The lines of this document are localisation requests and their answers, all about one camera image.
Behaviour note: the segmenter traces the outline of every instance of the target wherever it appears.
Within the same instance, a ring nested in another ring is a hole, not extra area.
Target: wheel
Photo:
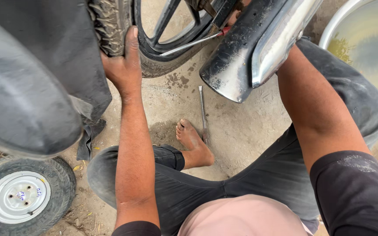
[[[142,77],[154,78],[175,70],[201,50],[206,43],[168,56],[160,56],[161,53],[218,31],[212,27],[210,15],[204,10],[195,11],[188,5],[193,21],[171,39],[159,42],[180,2],[181,0],[167,1],[155,26],[153,36],[149,37],[141,23],[141,0],[89,0],[89,12],[94,22],[100,48],[109,57],[123,55],[126,31],[131,25],[137,25]],[[212,5],[215,9],[219,9],[223,2],[224,0],[215,0]]]
[[[0,235],[38,236],[64,216],[76,179],[61,158],[0,159]]]

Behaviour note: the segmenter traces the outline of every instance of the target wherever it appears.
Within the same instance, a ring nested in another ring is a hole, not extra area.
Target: forearm
[[[126,208],[140,207],[146,221],[159,225],[155,204],[155,162],[140,94],[122,99],[121,134],[116,167],[118,224],[142,220]]]
[[[308,169],[328,153],[369,153],[343,100],[297,46],[279,69],[278,84]]]

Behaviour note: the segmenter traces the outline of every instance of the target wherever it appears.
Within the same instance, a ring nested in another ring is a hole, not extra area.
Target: pink shirt
[[[178,236],[312,236],[286,205],[244,195],[207,202],[183,222]]]

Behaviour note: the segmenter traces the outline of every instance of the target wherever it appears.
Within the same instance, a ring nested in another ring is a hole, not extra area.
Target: screwdriver
[[[207,125],[205,123],[205,111],[204,111],[204,97],[202,96],[202,85],[199,85],[199,96],[201,100],[201,113],[202,113],[202,139],[206,145],[209,144],[209,135],[207,131]]]
[[[228,31],[230,30],[230,28],[231,28],[231,26],[225,27],[224,29],[218,31],[217,33],[215,33],[213,35],[209,35],[209,36],[203,37],[200,40],[196,40],[196,41],[190,42],[188,44],[185,44],[183,46],[177,47],[177,48],[172,49],[170,51],[167,51],[167,52],[165,52],[163,54],[160,54],[160,56],[168,56],[168,55],[170,55],[172,53],[175,53],[175,52],[178,52],[180,50],[186,49],[186,48],[191,47],[193,45],[196,45],[198,43],[202,43],[204,41],[210,40],[212,38],[215,38],[215,37],[218,37],[218,36],[221,36],[221,35],[226,35],[228,33]]]

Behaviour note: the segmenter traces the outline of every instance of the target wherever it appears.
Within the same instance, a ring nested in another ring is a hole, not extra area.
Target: concrete floor
[[[149,31],[155,26],[165,0],[142,0],[143,25]],[[324,0],[312,18],[305,35],[317,43],[324,27],[345,0]],[[165,30],[163,39],[175,35],[191,21],[190,14],[182,4]],[[204,83],[198,75],[218,40],[210,41],[191,60],[177,70],[159,77],[144,79],[142,95],[148,126],[153,144],[170,144],[183,148],[176,140],[175,126],[180,118],[187,118],[201,131],[202,121],[198,85]],[[103,115],[107,125],[93,142],[93,155],[103,148],[118,144],[120,132],[121,100],[118,92],[109,83],[112,103]],[[215,154],[215,164],[210,167],[185,170],[185,173],[208,180],[223,180],[231,177],[253,162],[290,125],[291,120],[283,107],[274,76],[264,86],[255,89],[243,104],[235,104],[204,87],[205,112],[210,131],[210,149]],[[378,143],[373,148],[378,159]],[[71,167],[81,165],[75,171],[77,195],[70,212],[45,236],[95,236],[110,235],[116,218],[116,210],[100,200],[87,184],[87,162],[76,161],[76,148],[62,155]],[[316,235],[327,235],[321,227]]]

